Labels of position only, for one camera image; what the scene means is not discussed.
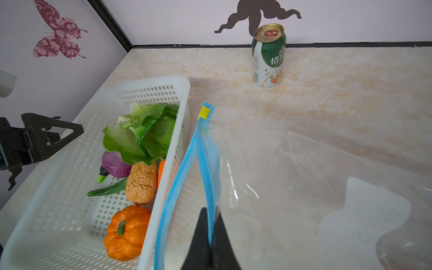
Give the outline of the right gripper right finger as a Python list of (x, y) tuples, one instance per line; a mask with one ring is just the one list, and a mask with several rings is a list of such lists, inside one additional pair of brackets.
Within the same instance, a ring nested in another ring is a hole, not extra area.
[(221, 213), (219, 213), (213, 227), (211, 253), (211, 268), (213, 270), (241, 270)]

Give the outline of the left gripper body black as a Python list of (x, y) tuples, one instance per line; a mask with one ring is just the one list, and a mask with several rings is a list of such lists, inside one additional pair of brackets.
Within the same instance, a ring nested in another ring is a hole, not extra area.
[(9, 121), (1, 118), (1, 170), (5, 171), (33, 164), (31, 144), (27, 130), (11, 127)]

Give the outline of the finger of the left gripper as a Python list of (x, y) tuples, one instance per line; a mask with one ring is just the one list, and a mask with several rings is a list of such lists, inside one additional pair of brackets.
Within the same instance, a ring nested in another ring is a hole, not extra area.
[[(62, 121), (58, 118), (49, 118), (35, 113), (25, 113), (21, 116), (25, 126), (25, 138), (28, 143), (28, 152), (31, 160), (46, 160), (60, 151), (67, 144), (84, 133), (80, 124)], [(51, 128), (62, 128), (73, 132), (64, 138)]]

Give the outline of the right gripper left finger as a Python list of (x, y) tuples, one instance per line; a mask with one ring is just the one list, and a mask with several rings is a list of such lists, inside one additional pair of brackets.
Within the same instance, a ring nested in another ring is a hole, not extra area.
[(181, 270), (210, 270), (211, 267), (207, 208), (202, 208)]

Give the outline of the orange pumpkin toy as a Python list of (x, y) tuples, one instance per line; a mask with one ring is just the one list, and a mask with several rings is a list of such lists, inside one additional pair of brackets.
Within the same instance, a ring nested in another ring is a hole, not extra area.
[(140, 256), (150, 217), (151, 212), (138, 205), (114, 214), (104, 238), (107, 255), (121, 262)]

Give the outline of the clear zip top bag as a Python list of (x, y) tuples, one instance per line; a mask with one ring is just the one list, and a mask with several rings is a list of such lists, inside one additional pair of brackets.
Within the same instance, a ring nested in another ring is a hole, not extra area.
[(180, 270), (202, 208), (242, 270), (429, 270), (432, 181), (204, 103), (154, 268)]

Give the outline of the brown wrinkled bread toy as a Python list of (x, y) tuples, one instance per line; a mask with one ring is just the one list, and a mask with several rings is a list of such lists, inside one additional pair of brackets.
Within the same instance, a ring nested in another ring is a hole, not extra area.
[(148, 205), (158, 190), (158, 165), (144, 162), (132, 166), (126, 183), (126, 197), (136, 205)]

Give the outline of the white plastic perforated basket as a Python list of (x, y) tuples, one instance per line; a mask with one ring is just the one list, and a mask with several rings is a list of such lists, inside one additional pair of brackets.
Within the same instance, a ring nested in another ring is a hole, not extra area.
[[(164, 203), (186, 152), (190, 125), (190, 82), (185, 76), (159, 76), (123, 82), (96, 92), (76, 122), (84, 134), (50, 160), (29, 206), (17, 223), (1, 258), (3, 270), (150, 270)], [(123, 192), (89, 197), (91, 190), (112, 185), (97, 183), (103, 129), (115, 125), (132, 103), (174, 103), (180, 109), (162, 176), (162, 190), (148, 205), (151, 211), (141, 255), (120, 262), (106, 254), (104, 238), (112, 216), (130, 205)]]

